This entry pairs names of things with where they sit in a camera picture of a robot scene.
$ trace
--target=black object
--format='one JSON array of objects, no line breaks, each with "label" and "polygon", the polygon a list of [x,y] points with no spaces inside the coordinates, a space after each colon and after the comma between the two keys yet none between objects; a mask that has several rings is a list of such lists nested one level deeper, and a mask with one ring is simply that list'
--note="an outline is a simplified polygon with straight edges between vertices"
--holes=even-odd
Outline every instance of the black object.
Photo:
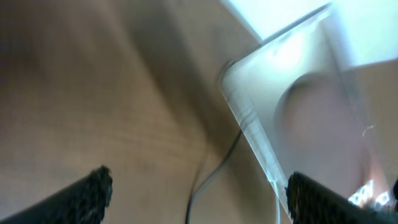
[{"label": "black object", "polygon": [[101,166],[90,175],[1,224],[99,224],[112,196],[112,178]]},{"label": "black object", "polygon": [[294,223],[384,224],[378,213],[361,209],[304,174],[295,172],[286,188]]},{"label": "black object", "polygon": [[191,215],[191,209],[192,209],[192,203],[193,201],[198,197],[198,195],[207,187],[207,185],[213,180],[213,178],[218,174],[218,172],[221,170],[221,168],[223,168],[225,166],[225,164],[228,162],[229,158],[232,155],[232,152],[234,151],[239,138],[242,135],[242,130],[239,130],[239,133],[236,135],[234,142],[232,143],[232,146],[230,147],[230,149],[228,150],[227,154],[225,155],[223,161],[221,161],[220,164],[218,164],[218,167],[200,184],[200,186],[197,188],[196,191],[193,191],[195,184],[197,182],[200,170],[198,170],[194,180],[193,180],[193,184],[191,187],[191,192],[189,195],[189,199],[188,199],[188,205],[187,205],[187,211],[185,213],[185,224],[189,224],[190,222],[190,215]]}]

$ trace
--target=cable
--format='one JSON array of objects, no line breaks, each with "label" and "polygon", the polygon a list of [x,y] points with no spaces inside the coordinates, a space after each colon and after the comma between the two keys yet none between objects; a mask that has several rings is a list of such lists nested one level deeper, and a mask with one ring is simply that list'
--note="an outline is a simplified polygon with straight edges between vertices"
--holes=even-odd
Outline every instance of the cable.
[{"label": "cable", "polygon": [[201,167],[203,166],[203,164],[199,167],[197,173],[195,174],[195,178],[193,180],[189,199],[188,199],[187,211],[185,213],[185,224],[189,224],[189,222],[190,222],[192,203],[195,201],[195,199],[198,197],[198,195],[207,187],[207,185],[213,180],[213,178],[217,175],[217,173],[220,172],[221,168],[223,168],[223,166],[225,166],[225,164],[228,162],[241,135],[242,135],[242,130],[239,130],[239,133],[236,135],[235,140],[232,143],[232,146],[230,147],[229,151],[225,155],[224,159],[220,162],[220,164],[218,164],[218,167],[200,184],[200,186],[197,188],[196,191],[193,191],[195,184],[199,178],[199,173],[201,171]]}]

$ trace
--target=black cable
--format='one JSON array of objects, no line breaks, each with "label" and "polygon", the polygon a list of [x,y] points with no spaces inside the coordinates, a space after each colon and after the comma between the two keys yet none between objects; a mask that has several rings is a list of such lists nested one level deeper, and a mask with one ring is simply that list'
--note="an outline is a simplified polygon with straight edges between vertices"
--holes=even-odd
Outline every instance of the black cable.
[{"label": "black cable", "polygon": [[198,171],[195,175],[195,178],[193,180],[189,199],[188,199],[187,211],[185,213],[185,224],[189,224],[192,203],[195,201],[195,199],[198,197],[198,195],[207,187],[207,185],[213,180],[213,178],[217,175],[217,173],[221,170],[221,168],[223,168],[223,166],[225,166],[225,164],[228,162],[241,135],[242,135],[242,130],[239,130],[239,133],[236,135],[235,140],[233,141],[232,146],[230,147],[229,151],[225,155],[224,159],[220,162],[220,164],[218,164],[218,167],[200,184],[199,188],[197,188],[197,190],[194,192],[193,188],[195,187],[195,184],[199,178],[199,173],[201,171],[201,168],[198,169]]}]

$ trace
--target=power cord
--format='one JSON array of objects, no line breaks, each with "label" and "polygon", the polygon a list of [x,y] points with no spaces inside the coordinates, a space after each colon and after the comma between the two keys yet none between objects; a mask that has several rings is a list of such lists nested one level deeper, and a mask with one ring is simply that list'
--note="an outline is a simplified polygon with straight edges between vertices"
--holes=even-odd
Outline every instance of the power cord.
[{"label": "power cord", "polygon": [[192,183],[189,199],[188,199],[188,205],[187,205],[187,211],[185,213],[185,224],[189,224],[190,222],[190,215],[191,215],[191,209],[192,209],[192,203],[195,201],[195,199],[199,196],[199,194],[207,187],[208,184],[214,179],[214,177],[220,172],[221,168],[225,166],[225,164],[229,161],[229,158],[232,155],[232,152],[234,151],[239,138],[242,135],[242,130],[239,130],[239,133],[236,135],[235,140],[232,143],[232,146],[230,147],[229,151],[225,155],[224,159],[221,161],[220,164],[218,164],[218,167],[200,184],[199,188],[197,188],[196,191],[193,191],[195,188],[196,182],[199,178],[199,173],[201,171],[201,167],[199,167],[195,178]]}]

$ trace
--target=wooden floor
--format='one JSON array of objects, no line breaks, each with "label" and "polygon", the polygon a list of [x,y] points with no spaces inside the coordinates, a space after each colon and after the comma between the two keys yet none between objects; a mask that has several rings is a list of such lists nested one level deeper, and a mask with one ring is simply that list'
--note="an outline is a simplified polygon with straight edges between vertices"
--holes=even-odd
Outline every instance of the wooden floor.
[{"label": "wooden floor", "polygon": [[[188,193],[238,128],[217,87],[256,44],[218,1],[0,2],[0,218],[101,164],[105,223],[182,223]],[[274,194],[247,144],[192,223],[270,223]]]}]

